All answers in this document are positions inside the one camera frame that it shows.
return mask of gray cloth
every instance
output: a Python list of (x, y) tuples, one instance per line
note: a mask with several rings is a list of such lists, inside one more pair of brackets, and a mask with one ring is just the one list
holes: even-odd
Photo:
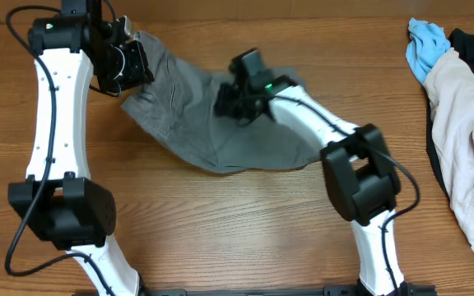
[[(142, 43), (155, 81), (129, 96), (122, 108), (183, 160), (214, 173), (233, 173), (296, 169), (318, 159), (318, 151), (266, 115), (246, 127), (216, 117), (217, 92), (221, 83), (233, 81), (232, 75), (205, 72), (176, 58), (146, 32), (137, 32), (135, 39)], [(298, 80), (292, 67), (273, 71)]]

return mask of light blue fabric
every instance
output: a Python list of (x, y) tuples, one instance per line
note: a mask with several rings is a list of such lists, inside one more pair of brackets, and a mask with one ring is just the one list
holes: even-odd
[(451, 48), (445, 38), (444, 28), (427, 21), (409, 21), (411, 42), (407, 45), (406, 58), (416, 79), (423, 85), (427, 74), (438, 59)]

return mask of white cloth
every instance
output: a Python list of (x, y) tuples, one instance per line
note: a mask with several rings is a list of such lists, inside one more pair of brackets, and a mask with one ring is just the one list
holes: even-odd
[(474, 251), (474, 75), (450, 49), (424, 82), (451, 208)]

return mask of pile of cloth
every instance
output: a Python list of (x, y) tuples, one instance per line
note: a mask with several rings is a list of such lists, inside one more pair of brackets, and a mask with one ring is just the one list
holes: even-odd
[(427, 153), (474, 251), (474, 35), (409, 21), (406, 58), (429, 98)]

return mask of wooden table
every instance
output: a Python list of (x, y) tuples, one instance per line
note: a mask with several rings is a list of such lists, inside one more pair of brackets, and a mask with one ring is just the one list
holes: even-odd
[[(374, 123), (421, 185), (417, 210), (398, 219), (397, 249), (408, 281), (439, 295), (474, 295), (474, 253), (425, 153), (426, 99), (405, 49), (409, 17), (146, 23), (178, 57), (224, 70), (259, 47), (270, 66), (297, 68), (309, 91), (338, 116)], [(474, 33), (474, 17), (432, 17)], [(21, 32), (26, 26), (19, 27)], [(35, 134), (33, 60), (0, 25), (0, 294), (68, 295), (92, 289), (73, 261), (26, 278), (3, 269), (20, 219), (7, 184), (24, 179)], [(359, 259), (350, 225), (332, 208), (320, 164), (292, 172), (229, 176), (184, 163), (119, 107), (90, 93), (87, 155), (93, 180), (114, 195), (116, 237), (152, 289), (279, 289), (353, 284)], [(404, 177), (399, 207), (413, 201)], [(14, 257), (25, 269), (59, 255), (26, 230)]]

